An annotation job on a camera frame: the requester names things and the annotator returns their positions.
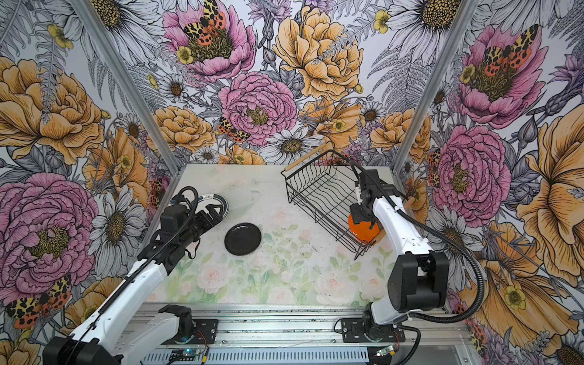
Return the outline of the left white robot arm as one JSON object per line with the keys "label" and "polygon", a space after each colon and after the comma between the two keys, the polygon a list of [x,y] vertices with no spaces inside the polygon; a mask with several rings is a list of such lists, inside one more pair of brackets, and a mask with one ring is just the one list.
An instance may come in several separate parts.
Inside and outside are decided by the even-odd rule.
{"label": "left white robot arm", "polygon": [[202,211],[191,204],[165,208],[159,230],[140,252],[129,274],[70,335],[55,337],[48,343],[43,350],[43,363],[138,364],[164,342],[190,340],[195,333],[192,311],[181,305],[166,305],[127,337],[123,331],[183,257],[193,258],[189,245],[220,224],[226,212],[223,204],[208,204]]}

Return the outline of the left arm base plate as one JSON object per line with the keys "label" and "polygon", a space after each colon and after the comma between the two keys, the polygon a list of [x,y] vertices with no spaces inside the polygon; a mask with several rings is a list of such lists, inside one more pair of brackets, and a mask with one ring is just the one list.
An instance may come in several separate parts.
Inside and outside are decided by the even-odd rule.
{"label": "left arm base plate", "polygon": [[164,342],[164,345],[214,345],[218,324],[217,319],[194,319],[190,332],[177,335]]}

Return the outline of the orange plate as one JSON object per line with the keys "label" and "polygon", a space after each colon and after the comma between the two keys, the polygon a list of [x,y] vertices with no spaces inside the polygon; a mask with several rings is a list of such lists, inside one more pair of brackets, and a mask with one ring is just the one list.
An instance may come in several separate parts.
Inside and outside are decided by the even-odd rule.
{"label": "orange plate", "polygon": [[377,223],[371,225],[370,222],[363,221],[356,224],[351,214],[348,217],[348,226],[353,236],[362,244],[374,242],[381,231]]}

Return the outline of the green circuit board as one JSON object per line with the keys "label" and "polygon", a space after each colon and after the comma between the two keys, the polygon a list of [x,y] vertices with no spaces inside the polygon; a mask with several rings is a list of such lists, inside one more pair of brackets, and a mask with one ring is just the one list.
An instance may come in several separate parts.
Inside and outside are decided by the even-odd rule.
{"label": "green circuit board", "polygon": [[381,348],[376,352],[376,357],[386,357],[386,356],[394,356],[395,355],[395,348],[393,345],[388,345],[384,348]]}
{"label": "green circuit board", "polygon": [[170,354],[170,360],[178,361],[201,361],[206,350],[202,348],[175,349]]}

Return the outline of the left green circuit board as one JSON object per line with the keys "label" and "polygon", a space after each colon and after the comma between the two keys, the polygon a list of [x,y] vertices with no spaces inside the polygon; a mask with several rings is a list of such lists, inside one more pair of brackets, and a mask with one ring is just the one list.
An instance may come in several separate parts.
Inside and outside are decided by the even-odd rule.
{"label": "left green circuit board", "polygon": [[170,354],[170,360],[178,361],[201,361],[206,350],[202,348],[175,349]]}

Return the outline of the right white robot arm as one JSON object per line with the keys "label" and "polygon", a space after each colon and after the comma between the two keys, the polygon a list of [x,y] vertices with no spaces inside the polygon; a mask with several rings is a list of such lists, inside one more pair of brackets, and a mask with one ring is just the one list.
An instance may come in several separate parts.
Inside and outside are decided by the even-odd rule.
{"label": "right white robot arm", "polygon": [[357,202],[351,206],[349,221],[370,230],[378,225],[397,253],[387,294],[368,306],[367,315],[376,325],[398,325],[416,313],[442,307],[447,299],[448,258],[420,234],[394,185],[382,182],[377,170],[355,165],[351,169]]}

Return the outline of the rearmost green red rimmed plate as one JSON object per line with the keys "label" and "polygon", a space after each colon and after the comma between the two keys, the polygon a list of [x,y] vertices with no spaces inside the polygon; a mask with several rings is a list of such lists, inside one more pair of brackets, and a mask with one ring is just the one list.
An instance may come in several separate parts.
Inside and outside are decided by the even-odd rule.
{"label": "rearmost green red rimmed plate", "polygon": [[229,213],[228,201],[221,195],[215,193],[205,193],[199,196],[198,203],[205,203],[206,205],[212,205],[214,208],[218,208],[218,214],[221,219],[224,220]]}

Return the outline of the aluminium mounting rail frame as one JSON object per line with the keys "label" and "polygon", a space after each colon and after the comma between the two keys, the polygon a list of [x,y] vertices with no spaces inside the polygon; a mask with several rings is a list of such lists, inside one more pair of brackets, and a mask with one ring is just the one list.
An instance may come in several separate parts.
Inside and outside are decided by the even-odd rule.
{"label": "aluminium mounting rail frame", "polygon": [[[120,335],[129,335],[152,320],[165,304],[146,302],[129,319],[108,320],[121,328]],[[363,308],[330,306],[292,306],[272,304],[179,304],[192,310],[194,319],[217,319],[216,348],[259,348],[259,347],[328,347],[328,346],[384,346],[391,342],[344,343],[343,318],[361,319]],[[463,322],[455,324],[433,324],[418,319],[407,321],[406,325],[421,330],[421,347],[471,345],[471,335]]]}

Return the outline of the right green circuit board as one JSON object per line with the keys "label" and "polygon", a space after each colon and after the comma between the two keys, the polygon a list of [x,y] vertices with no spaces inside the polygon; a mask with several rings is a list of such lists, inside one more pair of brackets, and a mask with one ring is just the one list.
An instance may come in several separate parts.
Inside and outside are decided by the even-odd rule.
{"label": "right green circuit board", "polygon": [[376,352],[376,357],[386,357],[386,356],[394,356],[395,355],[395,348],[393,345],[388,345],[384,348],[381,348]]}

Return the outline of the black plate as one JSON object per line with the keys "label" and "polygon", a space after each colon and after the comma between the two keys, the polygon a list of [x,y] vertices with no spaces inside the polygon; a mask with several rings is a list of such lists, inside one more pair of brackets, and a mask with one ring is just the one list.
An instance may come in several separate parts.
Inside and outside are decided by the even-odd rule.
{"label": "black plate", "polygon": [[229,229],[224,238],[224,246],[232,255],[246,256],[258,249],[261,241],[262,232],[259,227],[245,222]]}

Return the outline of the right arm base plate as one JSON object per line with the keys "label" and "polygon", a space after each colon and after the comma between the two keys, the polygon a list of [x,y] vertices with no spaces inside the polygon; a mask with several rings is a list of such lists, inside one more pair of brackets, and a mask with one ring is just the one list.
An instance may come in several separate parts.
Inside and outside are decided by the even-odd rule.
{"label": "right arm base plate", "polygon": [[405,333],[392,325],[377,325],[363,318],[341,318],[339,331],[344,343],[398,343],[405,341]]}

